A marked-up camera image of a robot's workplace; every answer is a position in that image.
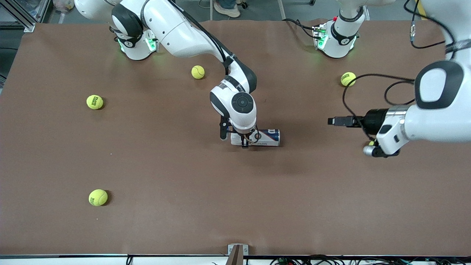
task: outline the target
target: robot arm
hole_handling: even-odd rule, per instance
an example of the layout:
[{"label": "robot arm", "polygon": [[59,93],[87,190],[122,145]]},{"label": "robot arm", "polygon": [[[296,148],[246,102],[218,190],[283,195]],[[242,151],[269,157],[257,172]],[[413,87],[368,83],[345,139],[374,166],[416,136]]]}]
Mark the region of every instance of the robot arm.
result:
[{"label": "robot arm", "polygon": [[428,16],[441,22],[447,59],[426,66],[417,75],[416,104],[370,110],[365,116],[335,117],[329,124],[363,127],[367,134],[376,135],[372,146],[363,151],[373,157],[399,154],[409,141],[436,142],[471,141],[471,2],[466,0],[421,0]]},{"label": "robot arm", "polygon": [[335,20],[330,20],[314,29],[315,47],[327,56],[342,58],[353,48],[358,29],[365,20],[365,5],[383,6],[396,0],[336,0],[340,4],[340,13]]},{"label": "robot arm", "polygon": [[122,0],[75,0],[75,6],[82,16],[96,21],[107,22],[110,31],[116,34],[116,41],[129,59],[143,60],[157,50],[158,44],[153,41],[154,33],[146,30],[140,36],[130,37],[120,32],[113,22],[113,8]]},{"label": "robot arm", "polygon": [[227,75],[210,92],[210,101],[221,115],[220,138],[228,133],[241,137],[248,147],[255,131],[257,107],[250,95],[257,85],[257,76],[232,52],[203,28],[196,29],[190,16],[171,0],[123,0],[112,11],[113,23],[126,36],[138,38],[151,30],[168,52],[176,57],[212,54],[226,68]]}]

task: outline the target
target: brown table surface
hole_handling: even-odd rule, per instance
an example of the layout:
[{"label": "brown table surface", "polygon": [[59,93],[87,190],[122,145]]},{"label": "brown table surface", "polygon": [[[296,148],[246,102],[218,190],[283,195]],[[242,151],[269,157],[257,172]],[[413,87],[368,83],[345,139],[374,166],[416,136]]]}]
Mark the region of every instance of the brown table surface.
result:
[{"label": "brown table surface", "polygon": [[[132,61],[106,25],[38,24],[0,96],[1,254],[217,254],[243,242],[257,255],[469,255],[469,144],[412,142],[378,159],[363,155],[361,130],[326,124],[348,114],[343,73],[415,77],[442,46],[414,50],[409,22],[368,21],[331,59],[286,22],[203,25],[257,73],[258,126],[279,128],[282,147],[219,140],[209,91],[224,71],[212,56]],[[417,31],[421,44],[442,38],[428,22]],[[392,82],[359,80],[348,103],[387,107]],[[104,109],[87,107],[91,94]],[[91,206],[94,189],[110,203]]]}]

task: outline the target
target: floor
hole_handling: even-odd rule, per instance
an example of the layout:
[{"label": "floor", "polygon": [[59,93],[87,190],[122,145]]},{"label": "floor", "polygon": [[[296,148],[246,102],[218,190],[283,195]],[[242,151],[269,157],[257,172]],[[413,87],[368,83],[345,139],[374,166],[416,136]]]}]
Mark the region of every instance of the floor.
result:
[{"label": "floor", "polygon": [[[409,20],[411,15],[403,10],[406,0],[396,0],[391,5],[384,7],[369,7],[371,20]],[[247,0],[249,7],[241,10],[239,18],[229,18],[216,11],[213,12],[213,20],[281,20],[278,0]],[[210,19],[209,0],[177,0],[177,4],[187,10],[197,21]],[[309,5],[309,0],[283,0],[283,9],[287,18],[299,19],[301,21],[313,20],[316,18],[332,18],[338,15],[339,5],[334,0],[316,0],[314,6]],[[60,13],[51,9],[49,11],[49,23],[57,23]],[[0,7],[0,21],[7,19],[4,10]],[[77,9],[72,9],[67,13],[64,24],[77,23],[99,23],[84,18]],[[2,30],[0,27],[0,47],[18,48],[21,37],[21,30]],[[0,75],[8,76],[8,72],[15,58],[15,50],[0,49]],[[0,76],[0,93],[2,88],[2,78]]]}]

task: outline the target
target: can label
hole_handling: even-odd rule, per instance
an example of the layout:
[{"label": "can label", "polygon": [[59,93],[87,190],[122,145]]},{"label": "can label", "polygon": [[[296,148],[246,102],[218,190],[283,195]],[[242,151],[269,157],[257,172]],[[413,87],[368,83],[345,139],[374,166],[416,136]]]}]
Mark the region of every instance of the can label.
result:
[{"label": "can label", "polygon": [[[249,145],[255,146],[280,146],[280,130],[278,129],[265,129],[258,130],[252,133],[249,137]],[[231,133],[231,144],[242,145],[240,135]]]}]

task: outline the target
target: tennis ball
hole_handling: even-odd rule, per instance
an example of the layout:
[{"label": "tennis ball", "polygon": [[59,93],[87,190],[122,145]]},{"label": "tennis ball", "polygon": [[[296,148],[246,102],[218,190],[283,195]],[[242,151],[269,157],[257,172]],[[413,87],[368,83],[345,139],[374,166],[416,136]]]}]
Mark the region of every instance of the tennis ball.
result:
[{"label": "tennis ball", "polygon": [[356,75],[352,72],[346,72],[342,75],[342,77],[340,78],[340,82],[342,83],[342,85],[344,86],[347,86],[350,81],[352,81],[354,78],[356,77]]},{"label": "tennis ball", "polygon": [[87,105],[91,109],[99,109],[103,106],[103,99],[98,95],[91,95],[87,98]]},{"label": "tennis ball", "polygon": [[101,206],[108,200],[108,193],[104,190],[94,190],[89,195],[89,202],[93,206]]},{"label": "tennis ball", "polygon": [[204,77],[204,68],[201,66],[194,66],[191,69],[191,75],[196,79],[201,79]]}]

